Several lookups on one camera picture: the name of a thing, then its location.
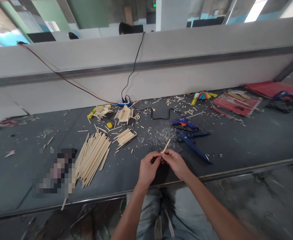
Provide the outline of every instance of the person's right hand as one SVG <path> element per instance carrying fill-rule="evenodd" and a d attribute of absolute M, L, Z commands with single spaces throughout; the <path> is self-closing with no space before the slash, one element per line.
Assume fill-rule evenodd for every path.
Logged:
<path fill-rule="evenodd" d="M 166 149 L 162 153 L 162 158 L 170 165 L 175 175 L 182 181 L 192 175 L 192 172 L 185 164 L 183 158 L 177 152 L 172 149 Z"/>

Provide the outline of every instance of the jeans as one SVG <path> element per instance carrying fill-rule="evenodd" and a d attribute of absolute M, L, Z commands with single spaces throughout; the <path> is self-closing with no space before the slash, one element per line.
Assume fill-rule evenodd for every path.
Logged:
<path fill-rule="evenodd" d="M 170 185 L 165 189 L 150 189 L 144 198 L 136 239 L 154 239 L 154 225 L 158 216 L 168 221 L 162 224 L 163 239 L 215 240 L 219 239 L 205 213 L 187 186 Z"/>

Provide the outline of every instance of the hand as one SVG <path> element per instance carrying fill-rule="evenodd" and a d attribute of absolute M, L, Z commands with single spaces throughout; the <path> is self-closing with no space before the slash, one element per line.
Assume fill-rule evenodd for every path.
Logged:
<path fill-rule="evenodd" d="M 152 164 L 151 161 L 153 157 L 157 157 L 157 158 Z M 158 166 L 160 165 L 160 158 L 161 158 L 161 153 L 150 152 L 141 160 L 140 175 L 139 175 L 139 180 L 137 182 L 138 184 L 147 188 L 150 186 L 150 184 L 155 178 L 156 170 Z"/>
<path fill-rule="evenodd" d="M 177 152 L 171 149 L 166 149 L 162 153 L 162 158 L 170 165 L 175 175 L 182 181 L 185 182 L 186 178 L 193 175 L 185 164 L 183 158 Z"/>

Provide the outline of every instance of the person's leg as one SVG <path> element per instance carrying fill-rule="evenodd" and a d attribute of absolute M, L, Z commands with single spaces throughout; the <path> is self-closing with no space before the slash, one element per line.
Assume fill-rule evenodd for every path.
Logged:
<path fill-rule="evenodd" d="M 168 186 L 163 203 L 171 219 L 176 239 L 219 239 L 191 190 L 184 184 Z"/>
<path fill-rule="evenodd" d="M 126 195 L 128 204 L 132 194 Z M 154 239 L 154 225 L 160 212 L 160 199 L 162 197 L 159 189 L 150 189 L 144 198 L 139 225 L 137 227 L 136 239 Z"/>

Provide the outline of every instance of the green wall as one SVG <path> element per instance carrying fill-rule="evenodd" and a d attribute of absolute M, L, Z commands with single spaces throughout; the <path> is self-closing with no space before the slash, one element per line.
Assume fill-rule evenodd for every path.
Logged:
<path fill-rule="evenodd" d="M 108 27 L 102 0 L 68 0 L 80 29 Z"/>
<path fill-rule="evenodd" d="M 9 2 L 0 2 L 0 5 L 24 34 L 31 33 L 30 29 Z"/>
<path fill-rule="evenodd" d="M 33 0 L 32 3 L 44 21 L 55 21 L 61 31 L 71 29 L 56 0 Z"/>

